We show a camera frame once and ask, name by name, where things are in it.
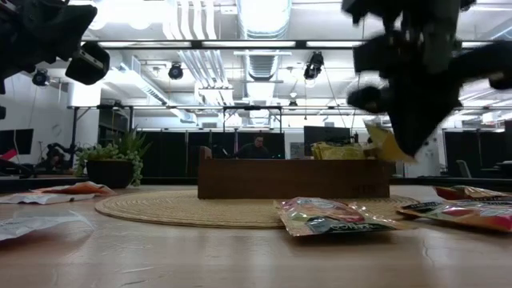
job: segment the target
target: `man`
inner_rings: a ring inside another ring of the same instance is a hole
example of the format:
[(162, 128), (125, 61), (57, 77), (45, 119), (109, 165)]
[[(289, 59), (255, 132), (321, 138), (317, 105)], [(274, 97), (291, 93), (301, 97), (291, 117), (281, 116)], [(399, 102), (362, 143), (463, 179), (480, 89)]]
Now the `man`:
[(268, 159), (270, 153), (263, 146), (263, 136), (257, 135), (254, 143), (245, 144), (234, 156), (240, 159)]

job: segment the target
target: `jute mat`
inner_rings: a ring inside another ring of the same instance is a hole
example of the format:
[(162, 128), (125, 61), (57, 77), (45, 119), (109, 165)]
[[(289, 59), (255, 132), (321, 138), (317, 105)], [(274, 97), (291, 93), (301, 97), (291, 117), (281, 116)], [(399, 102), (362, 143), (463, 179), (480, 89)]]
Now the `jute mat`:
[[(385, 199), (338, 199), (357, 202), (375, 214), (394, 220), (396, 206), (418, 201), (401, 196)], [(274, 200), (200, 200), (196, 190), (143, 192), (107, 198), (96, 204), (104, 215), (125, 220), (167, 225), (221, 228), (280, 228), (283, 224)]]

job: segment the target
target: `computer screen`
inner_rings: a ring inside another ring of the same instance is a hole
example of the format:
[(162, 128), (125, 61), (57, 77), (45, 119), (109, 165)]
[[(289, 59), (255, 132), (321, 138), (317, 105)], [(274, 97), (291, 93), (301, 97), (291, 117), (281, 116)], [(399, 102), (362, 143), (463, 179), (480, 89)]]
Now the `computer screen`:
[(350, 140), (350, 128), (304, 126), (304, 155), (313, 156), (311, 145), (316, 142), (344, 142)]
[[(18, 154), (28, 155), (32, 151), (32, 138), (34, 137), (34, 129), (16, 130), (16, 146)], [(15, 149), (14, 130), (0, 131), (0, 155)]]

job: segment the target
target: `table surface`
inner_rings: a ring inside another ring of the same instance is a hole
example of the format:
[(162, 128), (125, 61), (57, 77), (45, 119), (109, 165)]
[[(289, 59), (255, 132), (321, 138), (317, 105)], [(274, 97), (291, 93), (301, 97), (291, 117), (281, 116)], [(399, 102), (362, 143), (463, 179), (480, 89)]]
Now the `table surface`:
[[(392, 193), (437, 199), (428, 187)], [(0, 219), (20, 210), (72, 210), (94, 229), (64, 223), (0, 242), (0, 287), (512, 286), (512, 239), (503, 234), (419, 220), (416, 230), (292, 238), (284, 230), (128, 222), (96, 213), (94, 201), (1, 206)]]

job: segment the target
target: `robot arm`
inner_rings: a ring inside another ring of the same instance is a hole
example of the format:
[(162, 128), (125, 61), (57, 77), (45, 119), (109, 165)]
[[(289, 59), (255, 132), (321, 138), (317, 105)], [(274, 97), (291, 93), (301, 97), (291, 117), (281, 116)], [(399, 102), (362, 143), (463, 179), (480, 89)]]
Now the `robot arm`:
[[(398, 146), (414, 156), (451, 111), (465, 82), (489, 78), (495, 89), (512, 88), (512, 43), (496, 42), (464, 54), (455, 35), (460, 11), (475, 0), (344, 0), (354, 24), (367, 14), (382, 19), (384, 33), (354, 48), (356, 73), (379, 72), (384, 88), (363, 87), (347, 103), (388, 113)], [(402, 16), (399, 29), (394, 27)]]
[(80, 47), (98, 10), (68, 6), (69, 0), (0, 1), (0, 94), (3, 80), (21, 71), (33, 73), (40, 62), (71, 59), (66, 76), (86, 85), (103, 78), (110, 56), (98, 44)]

